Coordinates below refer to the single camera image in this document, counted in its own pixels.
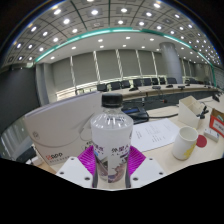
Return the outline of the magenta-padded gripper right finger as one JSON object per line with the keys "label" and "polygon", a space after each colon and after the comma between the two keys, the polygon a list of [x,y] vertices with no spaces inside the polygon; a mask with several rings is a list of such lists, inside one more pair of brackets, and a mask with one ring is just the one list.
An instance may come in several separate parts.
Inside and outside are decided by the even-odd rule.
{"label": "magenta-padded gripper right finger", "polygon": [[165,171],[154,158],[146,157],[135,147],[130,147],[125,176],[127,188],[140,188],[165,176]]}

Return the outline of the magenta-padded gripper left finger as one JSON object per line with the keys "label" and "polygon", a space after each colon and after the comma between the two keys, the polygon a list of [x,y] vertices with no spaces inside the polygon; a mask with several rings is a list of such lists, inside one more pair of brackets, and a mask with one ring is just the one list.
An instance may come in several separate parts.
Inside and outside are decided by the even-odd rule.
{"label": "magenta-padded gripper left finger", "polygon": [[98,175],[93,147],[90,146],[78,157],[69,157],[56,175],[84,188],[96,188]]}

